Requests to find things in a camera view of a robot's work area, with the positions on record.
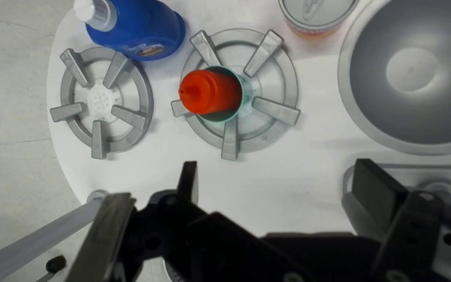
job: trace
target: orange container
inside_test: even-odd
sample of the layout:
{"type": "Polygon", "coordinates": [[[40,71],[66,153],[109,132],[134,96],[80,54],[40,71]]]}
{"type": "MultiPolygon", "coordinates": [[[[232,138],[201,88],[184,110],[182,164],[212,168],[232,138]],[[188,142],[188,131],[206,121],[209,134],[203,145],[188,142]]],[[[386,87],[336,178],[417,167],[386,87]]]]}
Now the orange container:
{"type": "Polygon", "coordinates": [[[242,85],[234,76],[193,71],[182,81],[179,96],[195,115],[231,113],[242,106],[242,85]]]}
{"type": "Polygon", "coordinates": [[[290,30],[309,40],[323,40],[337,32],[359,0],[279,0],[290,30]]]}

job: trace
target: white surface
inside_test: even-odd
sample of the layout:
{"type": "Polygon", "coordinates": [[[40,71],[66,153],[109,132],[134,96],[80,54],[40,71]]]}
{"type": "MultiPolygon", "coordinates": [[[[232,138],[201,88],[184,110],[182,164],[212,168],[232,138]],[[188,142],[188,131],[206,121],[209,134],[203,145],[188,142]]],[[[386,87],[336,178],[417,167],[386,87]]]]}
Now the white surface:
{"type": "MultiPolygon", "coordinates": [[[[414,157],[390,151],[372,142],[348,117],[337,85],[339,52],[351,21],[369,2],[364,0],[351,21],[322,41],[296,38],[286,26],[278,2],[167,4],[182,13],[192,35],[198,30],[212,35],[234,27],[273,29],[282,35],[300,77],[300,124],[273,146],[243,154],[240,162],[221,160],[218,149],[206,145],[185,120],[176,120],[171,113],[179,73],[192,52],[187,44],[173,59],[145,65],[152,81],[156,117],[149,135],[132,151],[110,154],[105,162],[93,160],[90,148],[65,123],[54,124],[49,120],[58,160],[80,201],[99,189],[132,192],[143,207],[154,192],[176,187],[184,162],[198,160],[199,206],[220,211],[256,234],[350,231],[340,206],[342,178],[358,157],[381,164],[451,164],[451,156],[414,157]],[[231,8],[235,8],[235,18],[231,18],[231,8]]],[[[65,66],[58,55],[68,48],[85,51],[91,46],[82,24],[68,15],[51,54],[49,109],[60,106],[65,66]]]]}
{"type": "MultiPolygon", "coordinates": [[[[46,107],[54,34],[71,7],[71,0],[0,0],[0,250],[79,207],[54,153],[46,107]]],[[[71,262],[82,236],[7,281],[38,281],[58,254],[71,262]]]]}
{"type": "Polygon", "coordinates": [[[123,96],[120,90],[109,90],[101,81],[88,91],[88,110],[94,120],[104,120],[110,124],[118,121],[118,118],[112,115],[112,109],[121,104],[123,96]]]}

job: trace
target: bottle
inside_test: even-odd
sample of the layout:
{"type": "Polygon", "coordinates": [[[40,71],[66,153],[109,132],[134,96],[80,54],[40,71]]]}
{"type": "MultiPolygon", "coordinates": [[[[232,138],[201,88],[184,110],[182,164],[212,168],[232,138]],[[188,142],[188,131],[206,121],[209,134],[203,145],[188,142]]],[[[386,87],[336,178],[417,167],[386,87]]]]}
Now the bottle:
{"type": "Polygon", "coordinates": [[[90,38],[138,62],[173,55],[185,38],[185,23],[159,0],[76,0],[74,12],[90,38]]]}
{"type": "Polygon", "coordinates": [[[179,96],[195,115],[235,113],[242,106],[242,85],[234,76],[199,70],[185,76],[179,96]]]}

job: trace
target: blue bottle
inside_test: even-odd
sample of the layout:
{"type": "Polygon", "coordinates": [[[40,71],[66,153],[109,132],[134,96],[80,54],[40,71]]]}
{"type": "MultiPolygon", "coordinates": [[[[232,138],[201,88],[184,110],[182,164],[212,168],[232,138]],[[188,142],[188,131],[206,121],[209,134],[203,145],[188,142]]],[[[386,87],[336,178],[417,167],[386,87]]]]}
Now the blue bottle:
{"type": "Polygon", "coordinates": [[[74,12],[90,38],[138,62],[173,55],[185,38],[185,23],[159,0],[76,0],[74,12]]]}

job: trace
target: metal bowl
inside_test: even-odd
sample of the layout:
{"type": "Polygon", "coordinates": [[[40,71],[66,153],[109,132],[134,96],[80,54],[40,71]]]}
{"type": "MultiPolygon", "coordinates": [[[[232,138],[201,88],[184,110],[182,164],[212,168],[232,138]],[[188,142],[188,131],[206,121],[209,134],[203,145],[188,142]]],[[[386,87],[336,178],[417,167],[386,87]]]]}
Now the metal bowl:
{"type": "Polygon", "coordinates": [[[373,140],[451,154],[451,0],[373,2],[343,46],[340,91],[373,140]]]}

